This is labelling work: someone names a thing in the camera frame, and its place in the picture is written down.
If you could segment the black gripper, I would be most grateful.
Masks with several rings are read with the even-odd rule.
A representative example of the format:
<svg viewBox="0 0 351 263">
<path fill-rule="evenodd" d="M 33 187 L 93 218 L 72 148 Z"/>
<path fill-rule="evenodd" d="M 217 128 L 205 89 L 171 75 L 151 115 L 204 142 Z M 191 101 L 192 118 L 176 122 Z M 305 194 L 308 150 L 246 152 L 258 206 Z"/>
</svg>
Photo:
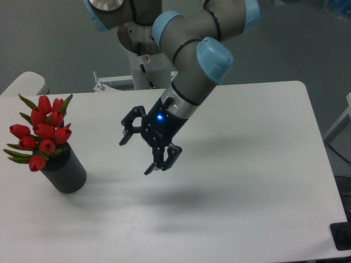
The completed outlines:
<svg viewBox="0 0 351 263">
<path fill-rule="evenodd" d="M 124 130 L 123 138 L 119 142 L 120 146 L 125 145 L 133 134 L 141 133 L 142 138 L 152 148 L 153 162 L 144 172 L 145 175 L 154 170 L 165 171 L 171 168 L 182 153 L 182 148 L 174 145 L 172 140 L 187 119 L 179 118 L 168 110 L 174 101 L 172 97 L 167 98 L 165 102 L 159 98 L 148 114 L 144 106 L 135 106 L 121 121 Z M 133 122 L 139 117 L 141 125 L 135 127 Z"/>
</svg>

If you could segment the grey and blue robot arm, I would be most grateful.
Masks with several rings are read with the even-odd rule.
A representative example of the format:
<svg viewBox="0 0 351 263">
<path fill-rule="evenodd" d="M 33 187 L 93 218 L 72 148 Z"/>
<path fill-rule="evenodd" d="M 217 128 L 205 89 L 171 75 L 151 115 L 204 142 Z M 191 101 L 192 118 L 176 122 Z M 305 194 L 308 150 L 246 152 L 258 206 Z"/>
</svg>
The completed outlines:
<svg viewBox="0 0 351 263">
<path fill-rule="evenodd" d="M 139 133 L 152 148 L 147 173 L 169 169 L 182 152 L 173 137 L 234 64 L 222 42 L 258 25 L 258 2 L 203 1 L 202 12 L 189 18 L 163 12 L 161 1 L 85 1 L 84 5 L 100 31 L 132 23 L 131 35 L 136 36 L 141 28 L 150 28 L 148 38 L 177 70 L 149 112 L 136 106 L 121 122 L 121 145 Z"/>
</svg>

